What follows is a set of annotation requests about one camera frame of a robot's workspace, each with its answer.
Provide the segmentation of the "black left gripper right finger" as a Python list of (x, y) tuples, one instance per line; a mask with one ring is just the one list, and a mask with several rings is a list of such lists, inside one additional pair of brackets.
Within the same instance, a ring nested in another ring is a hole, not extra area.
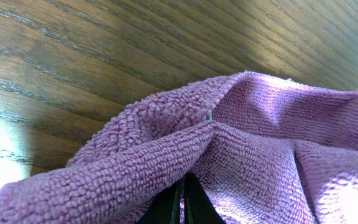
[(185, 224), (226, 224), (194, 173), (186, 174), (184, 187)]

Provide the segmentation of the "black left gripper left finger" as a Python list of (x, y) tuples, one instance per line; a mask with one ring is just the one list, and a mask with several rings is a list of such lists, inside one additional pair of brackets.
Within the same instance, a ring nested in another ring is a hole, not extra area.
[(161, 191), (137, 224), (180, 223), (180, 181)]

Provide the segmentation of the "purple microfiber cloth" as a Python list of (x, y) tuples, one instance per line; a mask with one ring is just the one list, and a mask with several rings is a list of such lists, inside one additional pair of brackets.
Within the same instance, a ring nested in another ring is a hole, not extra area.
[(128, 105), (0, 223), (135, 223), (192, 172), (226, 223), (358, 223), (358, 91), (243, 72)]

